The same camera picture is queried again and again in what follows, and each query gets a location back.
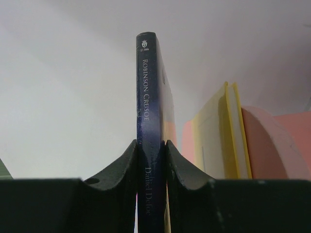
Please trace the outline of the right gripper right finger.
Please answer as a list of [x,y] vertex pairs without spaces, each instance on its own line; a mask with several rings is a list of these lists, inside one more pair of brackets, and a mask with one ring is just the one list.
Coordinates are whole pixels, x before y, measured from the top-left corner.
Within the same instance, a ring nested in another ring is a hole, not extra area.
[[219,180],[166,144],[174,233],[308,233],[311,183],[306,180]]

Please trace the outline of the yellow cover book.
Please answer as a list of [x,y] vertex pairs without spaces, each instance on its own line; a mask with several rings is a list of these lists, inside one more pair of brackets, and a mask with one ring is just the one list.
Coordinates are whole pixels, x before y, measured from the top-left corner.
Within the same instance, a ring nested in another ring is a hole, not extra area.
[[225,82],[190,121],[191,161],[216,179],[251,179],[236,83]]

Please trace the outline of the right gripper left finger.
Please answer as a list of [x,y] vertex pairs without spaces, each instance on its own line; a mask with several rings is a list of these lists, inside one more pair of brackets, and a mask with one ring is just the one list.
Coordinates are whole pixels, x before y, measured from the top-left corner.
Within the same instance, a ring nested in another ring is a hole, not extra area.
[[3,233],[132,233],[137,145],[94,176],[0,182]]

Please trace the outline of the dark blue Robinson Crusoe book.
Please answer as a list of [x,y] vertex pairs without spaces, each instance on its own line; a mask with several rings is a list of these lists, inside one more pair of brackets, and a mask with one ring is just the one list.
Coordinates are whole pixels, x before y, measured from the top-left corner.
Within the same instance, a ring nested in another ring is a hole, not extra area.
[[173,96],[154,32],[136,37],[138,232],[171,232],[167,141],[176,143]]

